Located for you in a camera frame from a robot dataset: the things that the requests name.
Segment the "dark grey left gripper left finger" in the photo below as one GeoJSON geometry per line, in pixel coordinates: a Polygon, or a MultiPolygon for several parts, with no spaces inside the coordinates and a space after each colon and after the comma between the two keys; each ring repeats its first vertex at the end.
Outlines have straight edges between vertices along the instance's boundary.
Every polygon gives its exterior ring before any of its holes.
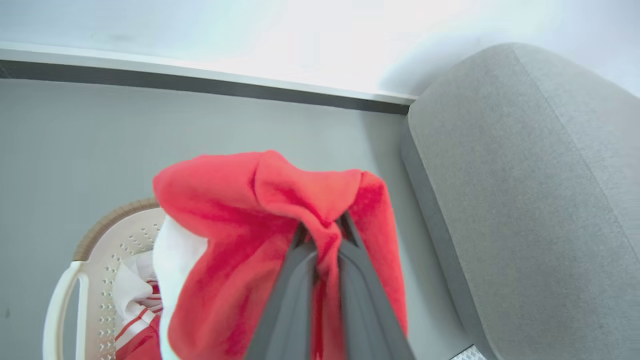
{"type": "Polygon", "coordinates": [[[313,288],[318,250],[303,223],[295,230],[262,316],[247,348],[247,360],[310,360],[313,288]]]}

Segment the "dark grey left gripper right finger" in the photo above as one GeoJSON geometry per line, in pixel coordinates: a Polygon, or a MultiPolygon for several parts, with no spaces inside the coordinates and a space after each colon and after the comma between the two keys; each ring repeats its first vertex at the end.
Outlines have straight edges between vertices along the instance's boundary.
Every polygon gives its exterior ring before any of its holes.
{"type": "Polygon", "coordinates": [[[338,266],[346,357],[413,360],[409,341],[349,212],[337,223],[344,234],[338,266]]]}

